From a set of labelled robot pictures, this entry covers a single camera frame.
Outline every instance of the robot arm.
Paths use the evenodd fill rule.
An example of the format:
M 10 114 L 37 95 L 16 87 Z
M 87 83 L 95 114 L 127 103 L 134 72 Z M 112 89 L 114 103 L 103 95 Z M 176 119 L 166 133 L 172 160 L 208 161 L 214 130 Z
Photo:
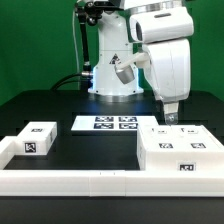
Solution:
M 116 1 L 129 9 L 130 33 L 134 42 L 142 43 L 143 53 L 116 65 L 125 75 L 128 64 L 140 64 L 156 100 L 164 104 L 167 124 L 178 122 L 178 104 L 190 91 L 190 48 L 184 37 L 193 34 L 193 21 L 181 1 Z
M 143 68 L 156 100 L 164 104 L 167 124 L 178 122 L 178 104 L 190 91 L 190 48 L 193 21 L 181 0 L 85 0 L 89 25 L 99 25 L 99 62 L 93 70 L 90 93 L 129 96 L 141 93 L 134 63 Z M 116 14 L 128 10 L 126 22 Z M 128 40 L 141 43 L 132 53 Z

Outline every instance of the printed label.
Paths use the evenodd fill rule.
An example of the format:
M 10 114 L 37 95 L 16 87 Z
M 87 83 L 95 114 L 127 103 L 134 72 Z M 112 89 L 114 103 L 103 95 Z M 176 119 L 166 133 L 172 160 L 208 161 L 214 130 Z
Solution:
M 113 129 L 114 124 L 113 123 L 95 123 L 94 124 L 94 129 Z
M 191 146 L 195 149 L 205 149 L 205 145 L 203 143 L 191 143 Z
M 196 170 L 196 164 L 179 164 L 179 170 L 180 171 L 195 171 Z
M 110 64 L 115 65 L 116 61 L 119 61 L 120 59 L 118 58 L 117 54 L 114 55 L 114 57 L 111 59 Z
M 137 123 L 120 123 L 119 124 L 119 128 L 120 129 L 137 129 L 138 128 L 138 124 Z
M 42 132 L 44 129 L 41 128 L 34 128 L 31 130 L 31 132 Z
M 198 131 L 197 131 L 197 130 L 193 130 L 193 129 L 191 129 L 191 130 L 188 130 L 187 133 L 188 133 L 188 134 L 197 134 Z
M 25 153 L 35 153 L 37 152 L 36 143 L 30 142 L 25 143 Z
M 119 122 L 137 122 L 137 117 L 119 117 Z
M 96 117 L 95 122 L 113 122 L 113 117 Z
M 166 134 L 167 133 L 167 131 L 165 131 L 165 130 L 158 130 L 158 134 Z
M 161 149 L 172 149 L 173 145 L 171 143 L 159 143 Z

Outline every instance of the black table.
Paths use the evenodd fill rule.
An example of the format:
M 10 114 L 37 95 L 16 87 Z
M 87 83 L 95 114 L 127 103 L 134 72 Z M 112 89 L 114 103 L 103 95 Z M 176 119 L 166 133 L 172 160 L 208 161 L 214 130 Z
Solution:
M 0 138 L 30 121 L 57 121 L 47 156 L 16 156 L 5 169 L 138 170 L 135 132 L 71 132 L 77 115 L 153 115 L 164 124 L 152 92 L 138 101 L 106 103 L 80 91 L 27 91 L 0 107 Z M 179 124 L 204 125 L 224 144 L 224 102 L 191 92 Z M 0 197 L 1 223 L 223 223 L 223 198 Z

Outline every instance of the green background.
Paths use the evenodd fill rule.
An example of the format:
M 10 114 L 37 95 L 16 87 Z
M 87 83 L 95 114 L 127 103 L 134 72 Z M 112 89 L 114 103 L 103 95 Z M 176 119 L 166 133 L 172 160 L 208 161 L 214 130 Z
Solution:
M 75 0 L 0 0 L 0 104 L 18 93 L 50 89 L 76 72 L 72 37 Z M 195 25 L 189 38 L 192 89 L 224 100 L 224 1 L 187 3 Z M 98 60 L 96 27 L 88 28 L 92 65 Z M 80 34 L 78 49 L 81 53 Z M 149 88 L 141 77 L 141 85 Z M 77 89 L 69 84 L 64 89 Z

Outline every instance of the white box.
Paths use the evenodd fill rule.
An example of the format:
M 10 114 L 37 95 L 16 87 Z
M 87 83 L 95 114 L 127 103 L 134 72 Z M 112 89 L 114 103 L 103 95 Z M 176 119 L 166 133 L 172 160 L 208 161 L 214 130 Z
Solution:
M 141 170 L 224 171 L 224 146 L 204 126 L 139 126 L 137 136 Z
M 15 140 L 15 155 L 46 155 L 56 136 L 56 122 L 30 122 Z

